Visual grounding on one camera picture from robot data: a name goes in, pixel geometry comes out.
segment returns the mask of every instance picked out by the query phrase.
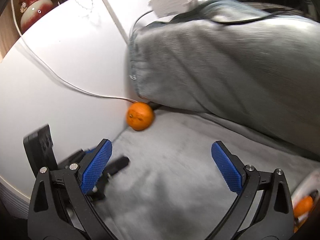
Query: decorative vase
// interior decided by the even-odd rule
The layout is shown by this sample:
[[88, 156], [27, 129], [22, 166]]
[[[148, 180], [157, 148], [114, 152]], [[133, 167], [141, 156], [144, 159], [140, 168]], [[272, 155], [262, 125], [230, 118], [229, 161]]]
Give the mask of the decorative vase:
[[51, 0], [19, 0], [21, 17], [21, 32], [24, 33], [43, 15], [53, 9]]

